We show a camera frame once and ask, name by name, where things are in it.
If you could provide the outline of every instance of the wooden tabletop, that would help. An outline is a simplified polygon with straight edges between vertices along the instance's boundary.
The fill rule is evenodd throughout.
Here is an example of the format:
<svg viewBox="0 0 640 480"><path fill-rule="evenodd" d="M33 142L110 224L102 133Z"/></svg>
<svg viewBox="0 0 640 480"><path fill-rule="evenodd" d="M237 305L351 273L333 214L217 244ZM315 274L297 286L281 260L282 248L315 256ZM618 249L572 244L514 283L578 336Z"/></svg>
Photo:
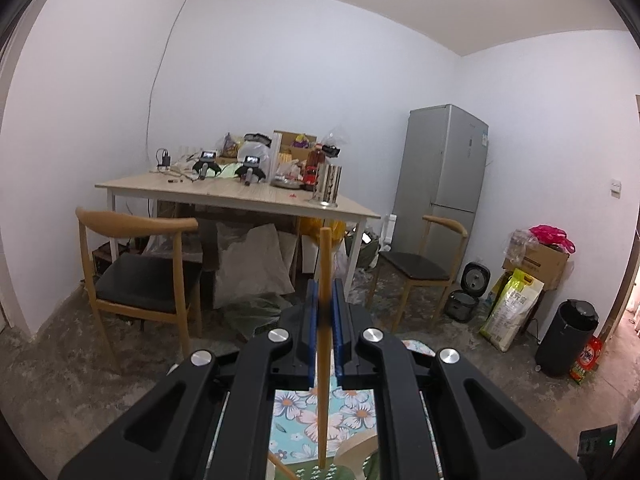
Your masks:
<svg viewBox="0 0 640 480"><path fill-rule="evenodd" d="M110 180L95 187L105 188L115 195L137 196L155 200L217 205L249 211L311 216L314 218L359 221L380 218L380 215L338 195L337 207L323 207L309 202L311 192L283 189L269 184L245 186L237 178L207 178L192 182L188 178L163 173L144 173Z"/></svg>

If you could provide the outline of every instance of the rice bag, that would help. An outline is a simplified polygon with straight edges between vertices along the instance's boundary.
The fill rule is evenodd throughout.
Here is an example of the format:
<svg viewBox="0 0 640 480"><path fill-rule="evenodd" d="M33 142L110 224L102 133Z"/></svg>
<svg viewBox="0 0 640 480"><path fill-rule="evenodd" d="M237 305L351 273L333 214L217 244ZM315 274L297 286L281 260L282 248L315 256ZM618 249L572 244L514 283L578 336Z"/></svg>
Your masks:
<svg viewBox="0 0 640 480"><path fill-rule="evenodd" d="M480 333L501 352L506 352L545 284L520 269L505 285Z"/></svg>

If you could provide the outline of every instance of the wooden chair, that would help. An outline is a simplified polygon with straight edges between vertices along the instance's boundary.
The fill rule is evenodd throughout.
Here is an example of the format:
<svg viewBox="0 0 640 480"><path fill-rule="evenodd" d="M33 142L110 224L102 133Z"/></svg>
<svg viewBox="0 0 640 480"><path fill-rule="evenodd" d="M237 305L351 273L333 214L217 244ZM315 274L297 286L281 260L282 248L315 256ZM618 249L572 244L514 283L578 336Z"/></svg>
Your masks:
<svg viewBox="0 0 640 480"><path fill-rule="evenodd" d="M354 480L367 480L362 464L378 450L378 433L376 430L365 430L356 433L340 444L335 453L334 464L350 469ZM374 478L380 476L380 472L373 472Z"/></svg>
<svg viewBox="0 0 640 480"><path fill-rule="evenodd" d="M466 232L465 227L460 222L451 220L449 218L440 218L438 216L425 215L422 217L422 219L426 220L427 223L424 228L424 233L422 235L422 240L420 241L420 246L418 247L417 254L398 253L394 251L380 253L380 258L382 260L390 263L393 268L404 275L404 289L402 290L402 298L400 299L398 313L396 314L396 319L394 320L391 332L395 332L398 328L412 286L444 287L444 291L442 292L440 301L438 302L438 305L433 315L431 316L431 326L433 326L438 319L438 316L440 315L445 302L447 301L449 289L455 281L458 274L458 269L460 268L462 253L465 247L466 239L468 238L468 233ZM421 255L424 245L427 241L427 236L429 235L431 224L439 224L460 235L460 244L458 245L458 249L453 258L453 263L451 265L451 268L449 269L449 272ZM371 284L371 289L367 297L367 306L371 304L373 295L376 291L376 284L378 283L378 276L380 275L380 263L382 262L382 260L376 265L376 270L373 275L373 282Z"/></svg>
<svg viewBox="0 0 640 480"><path fill-rule="evenodd" d="M84 286L94 311L98 331L109 359L120 373L120 365L102 323L100 311L178 326L182 355L191 353L187 316L193 314L198 337L202 336L200 273L202 265L182 261L182 233L198 230L195 218L143 218L112 211L76 209L80 227L80 255ZM173 235L171 260L124 253L98 278L89 256L86 229L109 238Z"/></svg>

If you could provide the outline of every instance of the floral rug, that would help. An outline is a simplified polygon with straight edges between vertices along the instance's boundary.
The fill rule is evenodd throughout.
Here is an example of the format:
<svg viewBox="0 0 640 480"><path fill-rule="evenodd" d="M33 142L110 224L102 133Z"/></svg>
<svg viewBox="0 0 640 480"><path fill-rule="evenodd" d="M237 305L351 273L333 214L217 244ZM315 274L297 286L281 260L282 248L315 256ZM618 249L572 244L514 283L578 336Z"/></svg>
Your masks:
<svg viewBox="0 0 640 480"><path fill-rule="evenodd" d="M404 341L404 345L415 352L435 355L433 350L419 341ZM308 392L276 391L269 449L285 464L308 462L318 457L317 408L316 388ZM327 456L334 456L340 444L349 437L375 427L373 391L339 388L332 369Z"/></svg>

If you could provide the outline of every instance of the light switch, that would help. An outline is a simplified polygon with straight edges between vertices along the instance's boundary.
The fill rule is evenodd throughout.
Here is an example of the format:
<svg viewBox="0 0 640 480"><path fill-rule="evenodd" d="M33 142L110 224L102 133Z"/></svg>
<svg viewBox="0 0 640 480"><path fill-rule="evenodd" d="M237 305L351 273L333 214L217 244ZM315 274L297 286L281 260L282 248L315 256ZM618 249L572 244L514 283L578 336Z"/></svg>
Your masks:
<svg viewBox="0 0 640 480"><path fill-rule="evenodd" d="M620 193L622 192L622 182L612 179L610 189L614 195L620 196Z"/></svg>

